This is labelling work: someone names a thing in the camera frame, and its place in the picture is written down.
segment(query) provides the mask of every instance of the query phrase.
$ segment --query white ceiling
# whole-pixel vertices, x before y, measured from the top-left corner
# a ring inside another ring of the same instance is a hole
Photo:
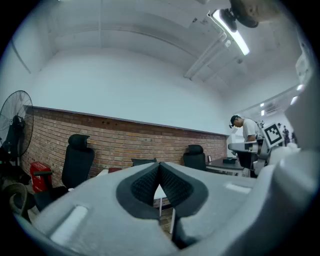
[[[207,13],[229,7],[227,0],[205,5],[195,0],[49,0],[38,10],[38,18],[46,23],[41,33],[48,35],[53,53],[113,47],[155,57],[186,72],[218,38],[219,30]],[[199,79],[227,93],[294,67],[301,51],[288,19],[261,23],[255,29],[237,25],[250,53],[243,56],[231,42],[201,70]]]
[[[298,96],[302,90],[297,90],[297,86],[278,94],[273,98],[267,99],[263,106],[260,104],[247,108],[237,113],[240,117],[251,118],[255,121],[261,120],[265,117],[272,116],[277,113],[284,113],[290,106],[293,97]],[[264,116],[261,116],[261,111],[264,110]]]

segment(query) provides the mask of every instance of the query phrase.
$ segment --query ceiling light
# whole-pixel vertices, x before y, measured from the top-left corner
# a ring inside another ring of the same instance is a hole
[[[298,99],[298,96],[293,97],[292,100],[291,100],[290,105],[295,104],[295,102],[297,101],[297,99]]]
[[[232,32],[228,25],[221,19],[220,17],[220,10],[216,10],[212,17],[214,17],[225,29],[228,31],[228,33],[232,36],[234,41],[237,43],[237,45],[240,47],[240,50],[242,51],[243,55],[247,55],[250,53],[250,50],[245,42],[245,40],[242,38],[240,33],[238,31]]]

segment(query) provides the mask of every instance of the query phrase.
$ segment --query table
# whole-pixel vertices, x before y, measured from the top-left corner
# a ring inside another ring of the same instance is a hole
[[[102,170],[97,177],[100,177],[102,175],[106,175],[108,174],[108,169],[104,169]],[[166,198],[166,194],[164,192],[164,190],[162,189],[162,187],[159,185],[154,193],[154,197],[153,199],[160,199],[160,203],[159,203],[159,217],[161,217],[161,211],[162,211],[162,198]],[[175,208],[173,208],[173,212],[172,212],[172,219],[171,219],[171,226],[170,226],[170,234],[172,234],[173,230],[174,230],[174,222],[175,222],[175,217],[176,217],[176,210]]]
[[[235,164],[224,163],[223,158],[214,160],[212,162],[206,162],[205,166],[207,169],[223,172],[223,173],[232,173],[232,175],[238,174],[242,177],[250,177],[250,170],[244,168],[240,165],[239,161],[236,161]]]

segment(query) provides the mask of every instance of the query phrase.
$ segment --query white t-shirt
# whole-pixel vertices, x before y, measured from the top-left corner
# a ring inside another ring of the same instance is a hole
[[[248,136],[250,135],[258,135],[259,127],[255,121],[245,118],[243,121],[243,137],[244,142],[247,142]]]

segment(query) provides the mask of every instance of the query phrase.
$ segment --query red container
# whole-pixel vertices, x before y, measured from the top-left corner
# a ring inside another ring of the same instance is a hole
[[[38,193],[41,191],[48,190],[49,188],[45,184],[45,178],[43,176],[34,176],[34,172],[50,171],[50,168],[41,162],[32,162],[30,165],[30,174],[33,191]],[[49,180],[49,183],[52,184],[51,175],[48,175],[47,178]]]

